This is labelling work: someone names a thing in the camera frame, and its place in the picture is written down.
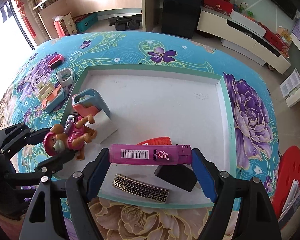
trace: red stool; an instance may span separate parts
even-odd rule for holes
[[[300,149],[295,145],[285,151],[279,163],[277,186],[272,200],[278,219],[294,179],[298,180],[300,185]]]

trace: pink lighter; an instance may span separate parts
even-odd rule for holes
[[[132,165],[191,164],[191,147],[190,145],[112,144],[109,161]]]

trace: floral bedspread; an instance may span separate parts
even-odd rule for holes
[[[76,81],[86,68],[105,64],[152,64],[196,69],[222,75],[234,117],[237,178],[257,176],[269,197],[274,194],[279,144],[276,119],[262,78],[245,64],[208,46],[178,37],[146,32],[101,32],[58,38],[41,44],[20,67],[0,101],[0,129],[25,122],[40,129],[59,123],[68,100],[46,114],[37,99],[40,81],[59,85],[48,62],[62,54]],[[66,89],[70,95],[73,85]],[[47,158],[42,144],[24,147],[11,159],[17,172],[30,172]],[[151,209],[96,198],[90,203],[95,222],[105,239],[192,239],[202,230],[211,208]],[[76,239],[66,200],[63,211],[72,239]],[[237,218],[233,211],[225,238],[231,238]]]

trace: wall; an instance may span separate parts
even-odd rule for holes
[[[276,33],[278,26],[287,28],[289,31],[292,30],[294,21],[271,0],[230,0],[230,2],[238,5],[242,2],[247,3],[248,10],[254,14],[253,17],[274,33]]]

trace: teal storage box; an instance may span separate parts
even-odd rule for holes
[[[92,25],[98,21],[96,12],[89,13],[74,18],[75,25],[77,26],[78,33],[88,30]]]

